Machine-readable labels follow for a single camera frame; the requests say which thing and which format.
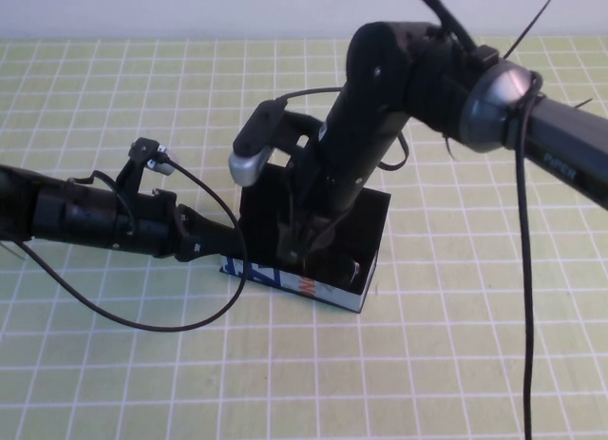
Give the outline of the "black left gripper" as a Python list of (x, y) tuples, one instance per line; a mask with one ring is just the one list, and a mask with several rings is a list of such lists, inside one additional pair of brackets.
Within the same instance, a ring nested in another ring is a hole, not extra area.
[(160, 190), (124, 205), (110, 191), (78, 186), (66, 203), (66, 242), (180, 262), (209, 255), (248, 259), (241, 228), (208, 220)]

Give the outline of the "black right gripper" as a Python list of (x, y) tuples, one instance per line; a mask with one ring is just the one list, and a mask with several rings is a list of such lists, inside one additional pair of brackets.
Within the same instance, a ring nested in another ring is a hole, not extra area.
[(395, 107), (334, 103), (301, 154), (288, 162), (290, 221), (277, 224), (277, 258), (284, 265), (304, 270), (308, 250), (333, 243), (338, 217), (352, 208), (399, 134)]

